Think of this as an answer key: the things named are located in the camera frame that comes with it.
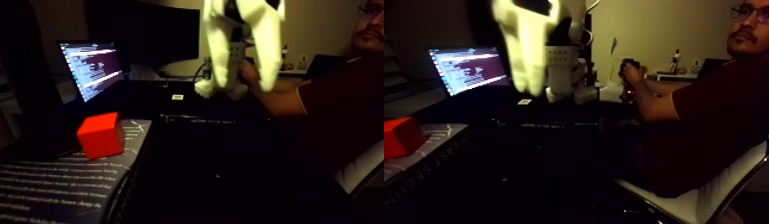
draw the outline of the eyeglasses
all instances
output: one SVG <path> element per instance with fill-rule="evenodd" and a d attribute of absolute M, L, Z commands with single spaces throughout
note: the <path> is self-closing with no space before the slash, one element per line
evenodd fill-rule
<path fill-rule="evenodd" d="M 357 15 L 359 18 L 374 18 L 384 11 L 379 5 L 359 5 L 358 8 Z"/>
<path fill-rule="evenodd" d="M 759 21 L 759 23 L 769 25 L 769 5 L 759 9 L 755 9 L 751 5 L 746 4 L 734 5 L 731 8 L 731 17 L 736 20 L 745 20 L 746 18 L 749 18 L 754 11 L 756 11 L 756 20 Z"/>

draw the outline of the laptop screen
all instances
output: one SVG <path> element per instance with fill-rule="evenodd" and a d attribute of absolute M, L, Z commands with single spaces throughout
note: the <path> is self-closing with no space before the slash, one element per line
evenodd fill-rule
<path fill-rule="evenodd" d="M 84 102 L 123 79 L 112 43 L 61 43 L 59 48 Z"/>
<path fill-rule="evenodd" d="M 509 86 L 494 47 L 429 49 L 429 57 L 451 96 L 479 86 Z"/>

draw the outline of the beige wall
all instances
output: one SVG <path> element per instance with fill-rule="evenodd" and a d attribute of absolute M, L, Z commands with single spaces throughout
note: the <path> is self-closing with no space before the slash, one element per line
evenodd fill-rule
<path fill-rule="evenodd" d="M 84 0 L 29 0 L 42 32 L 45 59 L 54 74 L 67 74 L 56 40 L 87 40 Z"/>
<path fill-rule="evenodd" d="M 140 0 L 140 2 L 185 9 L 201 9 L 203 0 Z M 289 54 L 285 61 L 297 65 L 302 54 L 312 59 L 315 54 L 346 55 L 351 44 L 351 31 L 356 22 L 356 7 L 366 0 L 286 0 L 287 20 L 282 28 L 282 43 Z M 200 58 L 209 56 L 206 38 L 200 33 Z M 202 59 L 171 63 L 164 69 L 173 75 L 193 75 Z"/>
<path fill-rule="evenodd" d="M 590 5 L 595 0 L 587 0 Z M 741 0 L 603 0 L 593 16 L 593 61 L 599 80 L 609 79 L 612 59 L 635 58 L 656 71 L 670 65 L 676 49 L 680 66 L 690 70 L 696 58 L 729 58 L 726 37 L 733 19 L 729 9 Z M 610 56 L 612 38 L 617 38 Z"/>
<path fill-rule="evenodd" d="M 437 73 L 426 57 L 428 47 L 475 45 L 466 0 L 392 1 L 387 4 L 387 9 L 391 10 L 386 18 L 387 35 L 405 76 L 437 79 Z"/>

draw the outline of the red cube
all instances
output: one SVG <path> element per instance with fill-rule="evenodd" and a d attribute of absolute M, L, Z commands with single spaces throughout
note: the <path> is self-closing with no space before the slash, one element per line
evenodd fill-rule
<path fill-rule="evenodd" d="M 411 117 L 384 122 L 384 158 L 408 156 L 426 142 L 426 135 Z"/>
<path fill-rule="evenodd" d="M 123 127 L 117 118 L 117 112 L 100 114 L 84 119 L 79 132 L 79 142 L 88 159 L 102 158 L 123 153 Z"/>

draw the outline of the man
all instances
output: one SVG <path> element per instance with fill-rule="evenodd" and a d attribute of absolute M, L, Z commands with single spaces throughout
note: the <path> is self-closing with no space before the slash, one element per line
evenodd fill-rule
<path fill-rule="evenodd" d="M 252 63 L 242 70 L 257 98 L 284 117 L 282 124 L 326 173 L 342 169 L 382 138 L 384 0 L 359 7 L 351 48 L 356 57 L 325 77 L 281 80 L 269 93 L 259 91 Z"/>
<path fill-rule="evenodd" d="M 731 8 L 727 51 L 733 61 L 689 86 L 623 72 L 647 126 L 629 182 L 663 198 L 702 187 L 769 131 L 769 0 Z"/>

